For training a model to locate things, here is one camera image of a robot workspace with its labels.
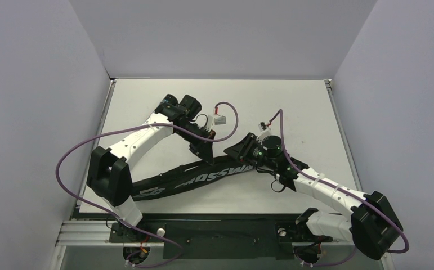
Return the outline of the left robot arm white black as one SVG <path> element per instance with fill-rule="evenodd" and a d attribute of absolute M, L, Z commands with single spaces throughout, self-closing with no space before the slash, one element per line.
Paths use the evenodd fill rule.
<path fill-rule="evenodd" d="M 87 186 L 127 222 L 123 232 L 131 241 L 141 241 L 146 234 L 146 226 L 140 222 L 143 215 L 131 195 L 132 166 L 173 133 L 188 141 L 194 155 L 213 164 L 212 140 L 216 133 L 210 125 L 200 127 L 192 121 L 201 109 L 201 103 L 188 94 L 182 101 L 168 94 L 139 130 L 107 148 L 98 146 L 92 151 Z"/>

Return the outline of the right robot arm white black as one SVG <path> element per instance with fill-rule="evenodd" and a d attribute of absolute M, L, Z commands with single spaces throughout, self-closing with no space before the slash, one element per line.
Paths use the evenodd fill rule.
<path fill-rule="evenodd" d="M 403 227 L 384 194 L 364 193 L 330 180 L 309 165 L 290 157 L 276 135 L 259 139 L 248 133 L 224 150 L 229 157 L 255 168 L 266 168 L 286 188 L 305 194 L 335 210 L 307 210 L 297 219 L 296 233 L 303 241 L 316 236 L 351 241 L 370 259 L 393 253 L 391 246 Z"/>

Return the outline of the black shuttlecock tube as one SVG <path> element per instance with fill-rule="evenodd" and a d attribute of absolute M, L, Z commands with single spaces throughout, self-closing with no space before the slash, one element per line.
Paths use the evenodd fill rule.
<path fill-rule="evenodd" d="M 174 96 L 174 95 L 172 95 L 172 94 L 167 94 L 163 99 L 162 99 L 162 101 L 160 102 L 160 104 L 163 104 L 163 105 L 172 105 L 172 106 L 175 106 L 175 105 L 177 105 L 178 104 L 178 99 Z"/>

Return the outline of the black racket bag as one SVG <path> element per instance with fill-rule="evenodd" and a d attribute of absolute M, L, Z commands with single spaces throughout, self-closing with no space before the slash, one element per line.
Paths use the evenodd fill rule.
<path fill-rule="evenodd" d="M 206 186 L 228 176 L 254 170 L 224 155 L 214 158 L 214 164 L 196 161 L 180 165 L 167 172 L 133 183 L 134 201 L 160 199 Z"/>

